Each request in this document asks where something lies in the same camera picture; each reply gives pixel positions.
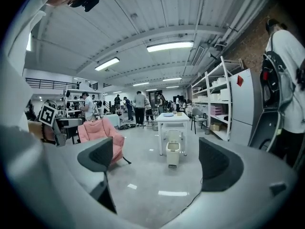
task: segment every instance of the white trash bin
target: white trash bin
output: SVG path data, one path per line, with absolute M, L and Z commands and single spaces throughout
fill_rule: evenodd
M 166 145 L 166 159 L 168 167 L 177 168 L 179 164 L 179 156 L 181 151 L 179 140 L 180 132 L 178 130 L 169 130 L 168 138 L 169 142 Z

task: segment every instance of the refrigerator door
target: refrigerator door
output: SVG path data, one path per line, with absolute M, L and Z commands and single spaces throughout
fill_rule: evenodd
M 230 142 L 248 146 L 251 139 L 252 125 L 232 120 Z
M 238 76 L 241 76 L 243 79 L 241 86 L 237 84 Z M 232 118 L 252 125 L 254 117 L 254 91 L 251 72 L 248 69 L 231 76 L 230 79 L 233 103 Z

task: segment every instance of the air vent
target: air vent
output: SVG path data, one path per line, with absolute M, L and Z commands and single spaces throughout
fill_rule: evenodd
M 197 52 L 195 54 L 195 57 L 193 59 L 192 66 L 195 66 L 199 62 L 203 52 L 204 52 L 204 48 L 199 46 L 199 48 L 198 48 L 198 50 L 197 50 Z

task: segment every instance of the black pants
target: black pants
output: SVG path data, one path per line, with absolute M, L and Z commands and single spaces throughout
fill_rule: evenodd
M 282 129 L 282 133 L 276 141 L 273 154 L 283 159 L 286 156 L 286 162 L 291 167 L 294 166 L 303 142 L 304 133 L 291 133 Z
M 150 115 L 151 116 L 151 120 L 153 120 L 153 110 L 152 109 L 148 109 L 146 110 L 146 115 Z
M 135 108 L 135 122 L 143 125 L 144 122 L 144 108 Z
M 133 116 L 132 116 L 132 108 L 127 108 L 128 111 L 128 120 L 133 120 Z

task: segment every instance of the table leg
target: table leg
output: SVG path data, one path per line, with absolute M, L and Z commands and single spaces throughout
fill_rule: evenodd
M 159 140 L 159 151 L 160 155 L 162 155 L 162 136 L 161 136 L 161 122 L 158 122 L 158 140 Z
M 187 140 L 188 140 L 188 123 L 189 122 L 184 123 L 184 128 L 185 128 L 185 131 L 183 132 L 183 134 L 185 136 L 185 138 L 184 138 L 184 156 L 187 156 L 186 147 L 188 145 L 188 142 L 187 142 Z

